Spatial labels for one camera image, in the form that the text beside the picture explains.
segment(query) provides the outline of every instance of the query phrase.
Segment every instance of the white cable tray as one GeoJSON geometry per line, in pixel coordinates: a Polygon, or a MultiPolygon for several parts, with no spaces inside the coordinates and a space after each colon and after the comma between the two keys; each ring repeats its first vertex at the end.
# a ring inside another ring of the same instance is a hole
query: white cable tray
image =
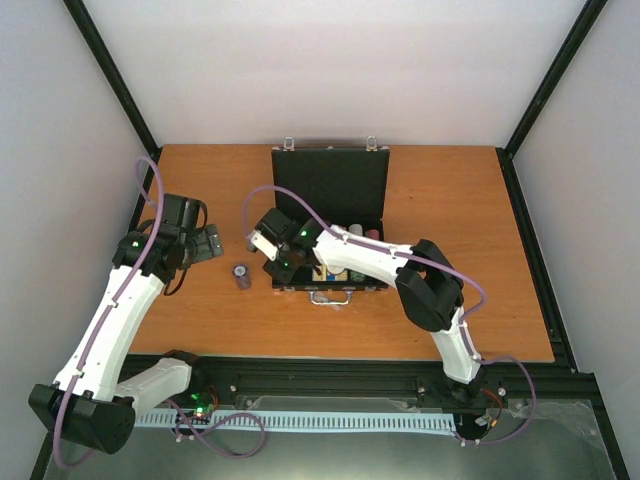
{"type": "MultiPolygon", "coordinates": [[[[195,424],[198,429],[222,420],[236,410],[219,410],[205,424],[195,424]]],[[[279,412],[248,411],[259,417],[267,432],[300,433],[428,433],[453,435],[453,415],[448,413],[347,413],[347,412],[279,412]]],[[[178,413],[170,408],[155,408],[136,421],[136,427],[174,428],[178,413]]],[[[234,418],[221,425],[220,430],[259,431],[258,426],[245,417],[234,418]]]]}

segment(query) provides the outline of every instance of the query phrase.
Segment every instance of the cable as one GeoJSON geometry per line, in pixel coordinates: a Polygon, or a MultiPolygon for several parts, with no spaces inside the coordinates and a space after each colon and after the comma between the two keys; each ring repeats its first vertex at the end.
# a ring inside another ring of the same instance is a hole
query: cable
{"type": "Polygon", "coordinates": [[[493,399],[494,403],[497,405],[498,415],[496,415],[496,418],[494,419],[497,423],[500,419],[500,415],[502,415],[502,400],[500,400],[500,397],[498,397],[495,393],[493,393],[491,390],[487,390],[486,388],[482,389],[482,393],[484,393],[487,397],[493,399]]]}
{"type": "Polygon", "coordinates": [[[175,293],[178,292],[178,290],[180,290],[180,288],[182,287],[182,284],[184,283],[184,279],[187,276],[187,270],[189,270],[188,268],[185,268],[184,270],[182,270],[182,275],[180,275],[180,280],[178,281],[178,285],[176,285],[176,288],[174,288],[173,290],[171,290],[170,292],[169,287],[171,286],[171,283],[168,283],[166,287],[164,287],[164,296],[165,297],[170,297],[171,295],[174,295],[175,293]]]}
{"type": "Polygon", "coordinates": [[[262,447],[264,446],[265,440],[267,438],[267,432],[266,432],[266,430],[264,428],[264,423],[262,423],[262,420],[260,420],[260,418],[255,416],[255,415],[252,415],[252,414],[246,413],[246,412],[233,413],[233,414],[229,415],[228,417],[224,417],[222,420],[214,423],[213,425],[208,427],[206,430],[200,432],[200,431],[198,431],[197,428],[195,428],[193,426],[193,423],[191,423],[191,419],[189,417],[187,417],[187,414],[184,413],[184,410],[182,410],[178,406],[178,404],[176,402],[174,402],[170,398],[167,399],[167,402],[169,403],[169,405],[171,405],[172,408],[174,408],[178,412],[178,415],[180,416],[180,423],[178,423],[178,425],[176,426],[176,431],[178,430],[178,428],[180,427],[181,424],[182,425],[186,425],[187,427],[189,427],[189,430],[191,430],[193,435],[198,440],[200,440],[207,448],[209,448],[210,450],[213,450],[215,453],[217,453],[221,457],[235,458],[235,459],[249,458],[249,457],[255,455],[256,453],[258,453],[262,449],[262,447]],[[233,420],[235,418],[248,418],[250,420],[253,420],[256,423],[256,425],[258,425],[258,428],[260,429],[260,441],[258,442],[258,444],[255,447],[253,447],[248,452],[246,452],[246,453],[231,453],[231,452],[227,452],[226,450],[221,450],[220,448],[218,448],[218,447],[212,445],[211,443],[207,442],[206,438],[204,438],[206,435],[209,435],[211,432],[215,431],[216,429],[218,429],[219,427],[221,427],[225,423],[228,423],[228,422],[230,422],[231,420],[233,420]]]}
{"type": "MultiPolygon", "coordinates": [[[[480,445],[499,445],[500,443],[506,442],[507,440],[511,440],[517,437],[518,435],[522,434],[522,432],[525,431],[525,429],[531,424],[534,417],[536,416],[536,410],[538,408],[538,397],[536,395],[536,389],[535,389],[535,386],[533,385],[533,379],[531,378],[531,375],[529,375],[529,372],[527,372],[527,369],[525,368],[525,366],[522,364],[520,360],[518,360],[515,357],[512,357],[511,355],[501,355],[491,360],[481,360],[480,364],[493,365],[494,363],[502,362],[504,360],[510,360],[516,365],[518,365],[518,367],[520,367],[520,370],[522,370],[522,373],[524,374],[524,378],[527,379],[527,383],[529,384],[529,390],[531,391],[531,412],[529,413],[529,416],[524,421],[524,423],[520,425],[520,427],[515,431],[511,432],[508,435],[505,435],[504,437],[498,438],[497,440],[480,442],[480,445]]],[[[456,434],[456,437],[458,438],[458,440],[460,440],[464,444],[465,439],[460,437],[458,434],[456,434]]]]}
{"type": "MultiPolygon", "coordinates": [[[[139,178],[139,172],[140,172],[139,166],[140,166],[140,163],[142,162],[146,162],[149,165],[149,167],[153,170],[153,173],[156,176],[156,182],[158,185],[158,203],[156,208],[156,221],[154,222],[153,228],[151,229],[151,233],[149,234],[149,240],[147,241],[144,248],[142,249],[142,252],[138,257],[138,260],[136,260],[133,267],[131,268],[131,271],[129,272],[127,277],[124,279],[124,281],[122,282],[118,290],[114,293],[112,297],[114,304],[122,296],[126,288],[131,283],[131,280],[133,280],[133,277],[136,275],[138,270],[140,270],[140,266],[147,258],[147,255],[149,254],[149,250],[151,250],[151,247],[155,242],[156,236],[158,235],[158,230],[160,228],[160,219],[162,218],[162,211],[164,209],[164,183],[162,181],[160,170],[158,169],[158,166],[151,159],[146,157],[140,157],[136,160],[136,163],[135,163],[136,179],[139,178]]],[[[142,184],[140,182],[137,182],[137,183],[139,187],[142,187],[142,184]]],[[[147,201],[150,201],[148,195],[145,196],[143,194],[143,196],[145,197],[145,200],[148,199],[147,201]]],[[[107,305],[105,307],[104,311],[102,312],[102,314],[100,315],[100,318],[96,323],[96,326],[92,330],[91,335],[89,336],[89,339],[87,340],[87,343],[85,344],[84,349],[80,354],[78,365],[76,366],[76,369],[79,372],[82,371],[85,364],[87,363],[87,358],[89,357],[91,348],[93,347],[93,344],[95,343],[96,338],[98,338],[98,334],[100,333],[100,330],[105,324],[107,317],[109,316],[109,313],[111,313],[112,309],[113,309],[113,305],[107,305]]],[[[60,439],[62,436],[62,424],[64,422],[65,413],[67,412],[67,407],[69,406],[69,400],[71,399],[73,390],[75,389],[76,384],[78,383],[78,378],[79,378],[78,375],[73,375],[71,377],[71,381],[69,382],[69,385],[67,386],[67,389],[64,392],[64,395],[62,396],[62,401],[60,402],[60,408],[58,409],[58,414],[56,416],[55,426],[53,429],[53,458],[56,464],[58,465],[58,467],[63,470],[71,470],[72,468],[79,466],[80,464],[85,462],[93,453],[93,450],[89,450],[79,460],[69,464],[67,464],[62,458],[62,451],[60,448],[60,439]]]]}
{"type": "Polygon", "coordinates": [[[140,192],[140,195],[142,195],[142,198],[144,198],[144,201],[147,202],[149,206],[154,210],[158,210],[158,205],[156,204],[156,202],[154,202],[151,199],[151,197],[149,196],[149,194],[144,188],[144,185],[143,185],[144,180],[142,179],[142,172],[140,171],[140,167],[139,167],[140,162],[142,161],[146,162],[147,160],[148,160],[147,157],[138,157],[138,159],[136,160],[136,185],[138,185],[138,191],[140,192]]]}
{"type": "MultiPolygon", "coordinates": [[[[311,206],[307,202],[305,202],[301,197],[299,197],[298,195],[296,195],[292,191],[287,190],[286,188],[278,187],[276,185],[263,185],[262,187],[258,187],[255,190],[253,190],[251,193],[249,193],[249,195],[247,195],[246,198],[244,199],[244,203],[242,205],[242,223],[243,223],[245,238],[249,239],[250,236],[251,236],[251,233],[249,231],[248,218],[247,218],[247,210],[248,210],[248,207],[249,207],[249,200],[251,200],[251,197],[253,197],[256,193],[259,193],[259,192],[262,192],[262,191],[265,191],[265,190],[275,190],[276,192],[284,193],[285,195],[290,196],[295,201],[297,201],[307,212],[309,212],[309,214],[313,217],[313,219],[316,222],[318,222],[318,224],[326,232],[330,233],[335,238],[339,238],[339,239],[342,240],[342,237],[337,232],[331,230],[331,227],[329,226],[329,224],[327,224],[320,217],[320,215],[318,215],[315,212],[315,210],[313,210],[313,208],[311,208],[311,206]]],[[[388,248],[379,247],[377,245],[372,245],[371,243],[368,243],[368,242],[365,242],[365,241],[361,241],[361,240],[355,239],[353,237],[350,237],[349,239],[347,239],[347,243],[351,243],[351,244],[359,246],[359,247],[368,248],[369,250],[373,250],[375,252],[385,253],[385,254],[390,254],[390,255],[396,255],[396,256],[401,257],[401,258],[406,258],[407,260],[413,260],[414,262],[421,263],[421,264],[426,265],[428,267],[436,268],[436,269],[438,269],[440,271],[448,273],[449,275],[453,275],[454,277],[459,278],[463,282],[469,283],[471,286],[473,286],[473,288],[478,290],[478,293],[480,293],[480,301],[476,305],[471,307],[467,312],[465,312],[462,315],[462,317],[460,318],[460,325],[463,324],[464,320],[469,315],[472,315],[473,313],[477,312],[480,308],[482,308],[487,303],[487,292],[485,292],[484,288],[482,288],[475,280],[471,279],[470,277],[468,277],[467,275],[465,275],[463,273],[458,272],[457,270],[455,270],[455,269],[453,269],[451,267],[447,267],[446,265],[442,265],[442,264],[434,262],[432,260],[427,260],[426,258],[418,257],[417,255],[411,255],[411,254],[403,253],[403,252],[391,252],[391,251],[389,251],[388,248]]],[[[465,345],[465,346],[467,346],[467,350],[471,354],[472,351],[471,351],[470,344],[469,345],[465,345]]]]}
{"type": "MultiPolygon", "coordinates": [[[[251,233],[249,231],[249,220],[248,220],[248,216],[247,216],[247,211],[249,208],[249,200],[251,200],[251,198],[259,193],[259,192],[263,192],[265,190],[274,190],[276,192],[280,192],[280,193],[284,193],[285,195],[293,198],[295,201],[297,201],[307,212],[309,212],[309,214],[313,217],[313,219],[318,222],[318,224],[327,232],[329,232],[331,235],[333,235],[335,238],[338,238],[340,240],[342,240],[342,237],[337,233],[334,232],[333,230],[331,230],[331,228],[329,227],[329,225],[320,217],[320,215],[318,215],[313,208],[311,208],[311,206],[305,202],[300,196],[296,195],[295,193],[293,193],[291,190],[287,190],[286,188],[283,187],[278,187],[276,185],[263,185],[261,187],[256,188],[255,190],[251,191],[246,198],[244,199],[244,203],[242,205],[242,226],[244,229],[244,235],[247,239],[249,239],[251,237],[251,233]]],[[[510,355],[503,355],[497,358],[494,358],[492,360],[484,360],[481,358],[478,358],[478,355],[476,352],[474,352],[473,347],[471,346],[471,340],[469,338],[469,330],[468,330],[468,325],[466,322],[466,319],[468,316],[472,315],[473,313],[477,312],[480,308],[482,308],[486,302],[487,302],[487,293],[485,292],[485,290],[474,280],[472,280],[471,278],[469,278],[468,276],[464,275],[463,273],[458,272],[457,270],[454,270],[451,267],[448,267],[446,265],[442,265],[439,264],[437,262],[434,262],[432,260],[427,260],[426,258],[422,258],[422,257],[418,257],[416,255],[411,255],[408,253],[404,253],[404,252],[393,252],[388,248],[384,248],[384,247],[379,247],[377,245],[372,245],[371,243],[362,241],[362,240],[358,240],[355,239],[353,237],[350,237],[346,240],[348,243],[351,243],[353,245],[357,245],[360,247],[364,247],[364,248],[368,248],[369,250],[373,250],[375,252],[380,252],[380,253],[385,253],[385,254],[389,254],[389,255],[395,255],[401,258],[406,258],[407,260],[412,260],[414,262],[417,263],[421,263],[423,265],[426,265],[428,267],[432,267],[432,268],[436,268],[440,271],[443,271],[445,273],[448,273],[449,275],[453,275],[454,277],[459,278],[460,280],[462,280],[463,282],[467,282],[470,285],[472,285],[476,290],[478,290],[478,292],[480,293],[480,301],[474,305],[473,307],[471,307],[468,311],[466,311],[463,315],[460,316],[460,320],[459,320],[459,327],[460,327],[460,333],[461,333],[461,338],[462,338],[462,342],[464,343],[465,349],[467,350],[467,353],[478,363],[480,363],[481,365],[492,365],[494,363],[497,362],[501,362],[503,360],[511,360],[512,362],[514,362],[516,365],[518,365],[518,367],[520,367],[520,369],[522,370],[522,373],[524,373],[525,378],[527,379],[527,383],[529,384],[529,389],[531,390],[531,400],[532,400],[532,404],[531,404],[531,414],[530,416],[527,418],[527,420],[520,426],[520,428],[518,428],[515,432],[512,432],[511,434],[500,438],[498,440],[491,440],[488,442],[482,442],[483,445],[496,445],[498,443],[502,443],[506,440],[509,440],[511,438],[514,438],[515,436],[519,435],[520,433],[522,433],[522,431],[524,431],[524,429],[526,429],[529,424],[533,421],[533,417],[535,415],[536,412],[536,408],[537,408],[537,397],[536,397],[536,391],[535,391],[535,386],[533,385],[533,380],[531,379],[531,376],[529,375],[529,372],[527,372],[527,369],[525,368],[525,366],[516,358],[510,356],[510,355]]],[[[460,437],[460,435],[458,435],[456,433],[456,437],[458,438],[458,440],[460,440],[463,445],[465,443],[465,439],[460,437]]]]}

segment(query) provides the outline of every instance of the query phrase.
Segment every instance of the metal clasp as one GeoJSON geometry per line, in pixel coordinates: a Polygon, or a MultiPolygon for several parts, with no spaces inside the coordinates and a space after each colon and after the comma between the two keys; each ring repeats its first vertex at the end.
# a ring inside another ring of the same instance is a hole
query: metal clasp
{"type": "Polygon", "coordinates": [[[337,306],[349,305],[349,302],[351,301],[351,298],[353,297],[353,292],[350,291],[350,290],[347,290],[347,291],[344,292],[344,293],[347,294],[347,299],[344,302],[336,302],[335,300],[329,300],[326,297],[322,301],[319,301],[319,300],[316,300],[316,293],[318,293],[318,292],[317,291],[309,292],[309,301],[311,303],[313,303],[314,305],[319,305],[321,307],[332,306],[332,305],[337,305],[337,306]]]}
{"type": "Polygon", "coordinates": [[[293,141],[293,137],[285,137],[282,148],[284,148],[287,152],[293,152],[294,145],[295,142],[293,141]]]}
{"type": "Polygon", "coordinates": [[[367,137],[367,152],[375,152],[378,150],[378,140],[373,135],[367,137]]]}

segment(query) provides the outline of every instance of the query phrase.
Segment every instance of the small container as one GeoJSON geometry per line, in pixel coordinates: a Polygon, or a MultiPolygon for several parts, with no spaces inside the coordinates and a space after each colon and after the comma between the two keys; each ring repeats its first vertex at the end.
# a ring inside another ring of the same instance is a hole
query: small container
{"type": "Polygon", "coordinates": [[[362,237],[364,235],[364,230],[362,229],[362,225],[359,223],[354,223],[349,226],[349,233],[353,233],[354,235],[358,235],[362,237]]]}
{"type": "Polygon", "coordinates": [[[380,231],[372,228],[371,230],[364,232],[364,236],[371,240],[380,240],[380,231]]]}
{"type": "Polygon", "coordinates": [[[233,278],[236,279],[236,285],[240,290],[248,290],[251,288],[251,277],[249,276],[249,267],[246,265],[236,265],[233,267],[233,278]]]}

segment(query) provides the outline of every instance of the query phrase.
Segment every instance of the black frame post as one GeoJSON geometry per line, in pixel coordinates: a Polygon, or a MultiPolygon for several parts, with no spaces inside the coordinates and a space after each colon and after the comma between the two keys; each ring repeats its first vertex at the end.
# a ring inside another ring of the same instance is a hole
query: black frame post
{"type": "Polygon", "coordinates": [[[512,160],[515,157],[518,149],[522,146],[524,139],[533,127],[538,115],[544,108],[547,100],[553,93],[560,82],[560,79],[567,70],[567,67],[573,60],[576,52],[582,45],[582,42],[587,37],[589,30],[595,23],[598,15],[606,5],[607,0],[587,0],[582,8],[582,11],[578,15],[578,18],[571,27],[567,38],[565,38],[560,50],[553,59],[547,74],[542,79],[542,83],[538,87],[538,90],[534,94],[529,106],[524,112],[522,119],[518,123],[518,126],[511,135],[509,143],[504,148],[507,154],[507,158],[512,160]]]}
{"type": "Polygon", "coordinates": [[[127,88],[127,84],[124,83],[124,79],[122,78],[122,75],[120,75],[118,67],[102,40],[95,23],[93,23],[91,15],[89,15],[89,12],[87,11],[87,7],[85,7],[82,0],[63,1],[67,10],[69,10],[69,13],[71,14],[73,21],[76,22],[78,30],[80,30],[80,33],[91,49],[91,53],[93,53],[98,65],[100,65],[102,73],[104,73],[109,85],[111,85],[113,93],[116,94],[120,105],[122,105],[127,117],[129,117],[129,121],[138,134],[142,145],[151,159],[157,162],[160,158],[160,148],[153,139],[153,135],[151,135],[151,131],[149,130],[149,127],[147,127],[144,118],[142,118],[142,114],[140,113],[140,110],[138,110],[138,106],[133,100],[131,92],[129,92],[129,88],[127,88]]]}

